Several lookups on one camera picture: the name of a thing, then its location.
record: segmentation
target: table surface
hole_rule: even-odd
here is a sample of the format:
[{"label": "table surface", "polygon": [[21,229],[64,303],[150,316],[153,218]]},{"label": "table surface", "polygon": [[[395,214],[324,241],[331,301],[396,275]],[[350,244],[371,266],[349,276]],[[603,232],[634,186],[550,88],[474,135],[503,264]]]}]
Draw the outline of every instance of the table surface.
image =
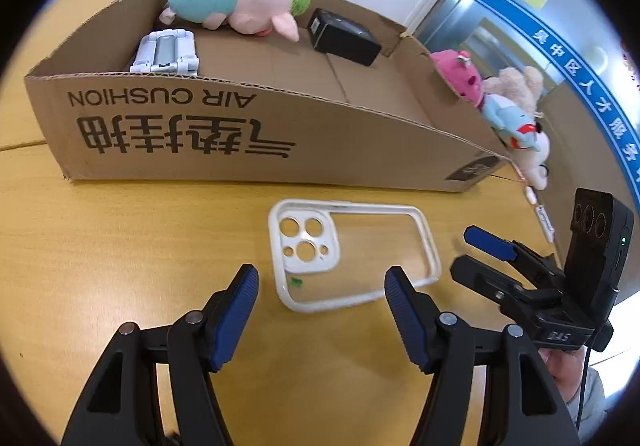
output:
[{"label": "table surface", "polygon": [[[242,263],[260,294],[234,360],[213,382],[236,444],[409,444],[430,376],[404,352],[384,300],[315,315],[277,297],[267,215],[285,198],[410,204],[442,261],[426,288],[442,310],[479,327],[508,320],[448,274],[477,224],[554,252],[512,169],[465,193],[205,182],[78,182],[62,177],[42,139],[22,76],[111,0],[60,0],[39,17],[0,87],[0,344],[37,415],[58,439],[118,325],[173,322],[225,288]],[[483,369],[476,368],[463,443],[475,444]],[[168,371],[161,410],[175,429]]]}]

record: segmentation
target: beige teddy bear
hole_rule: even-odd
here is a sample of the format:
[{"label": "beige teddy bear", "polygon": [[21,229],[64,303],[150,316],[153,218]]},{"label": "beige teddy bear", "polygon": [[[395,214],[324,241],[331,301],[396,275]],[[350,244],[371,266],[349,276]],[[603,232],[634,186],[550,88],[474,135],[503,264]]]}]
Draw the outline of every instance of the beige teddy bear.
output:
[{"label": "beige teddy bear", "polygon": [[[527,114],[536,118],[540,113],[536,111],[540,94],[542,93],[543,78],[535,67],[524,67],[520,72],[513,67],[502,69],[498,77],[487,78],[482,82],[485,94],[500,94],[516,103]],[[533,148],[510,148],[511,158],[518,166],[527,181],[536,189],[546,188],[548,170],[543,162],[549,157],[550,144],[546,134],[540,131],[537,135],[539,151]]]}]

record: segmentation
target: clear phone case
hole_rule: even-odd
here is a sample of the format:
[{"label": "clear phone case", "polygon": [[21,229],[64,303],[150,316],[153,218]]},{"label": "clear phone case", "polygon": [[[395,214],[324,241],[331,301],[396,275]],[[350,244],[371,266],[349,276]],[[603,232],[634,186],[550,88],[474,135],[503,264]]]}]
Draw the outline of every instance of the clear phone case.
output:
[{"label": "clear phone case", "polygon": [[271,209],[269,231],[278,295],[295,311],[381,298],[391,266],[416,287],[440,277],[429,226],[413,206],[289,199]]}]

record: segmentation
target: blue banner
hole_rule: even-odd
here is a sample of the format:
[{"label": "blue banner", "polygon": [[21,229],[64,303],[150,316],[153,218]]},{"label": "blue banner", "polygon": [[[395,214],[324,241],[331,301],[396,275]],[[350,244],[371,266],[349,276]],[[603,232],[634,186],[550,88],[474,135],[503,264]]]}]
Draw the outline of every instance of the blue banner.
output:
[{"label": "blue banner", "polygon": [[609,142],[640,211],[640,140],[600,77],[558,33],[516,1],[475,1],[532,42],[566,78]]}]

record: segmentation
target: person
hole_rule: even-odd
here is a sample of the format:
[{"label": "person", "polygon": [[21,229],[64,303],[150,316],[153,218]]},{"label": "person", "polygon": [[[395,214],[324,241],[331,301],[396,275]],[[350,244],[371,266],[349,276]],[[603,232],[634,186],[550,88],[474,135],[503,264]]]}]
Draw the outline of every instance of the person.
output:
[{"label": "person", "polygon": [[[575,422],[580,404],[580,384],[584,368],[585,347],[564,352],[555,349],[538,351],[546,368],[553,376],[558,391],[564,399],[571,418]],[[587,382],[584,387],[584,405],[578,436],[580,442],[586,442],[602,424],[605,417],[606,398],[600,375],[595,368],[587,370]]]}]

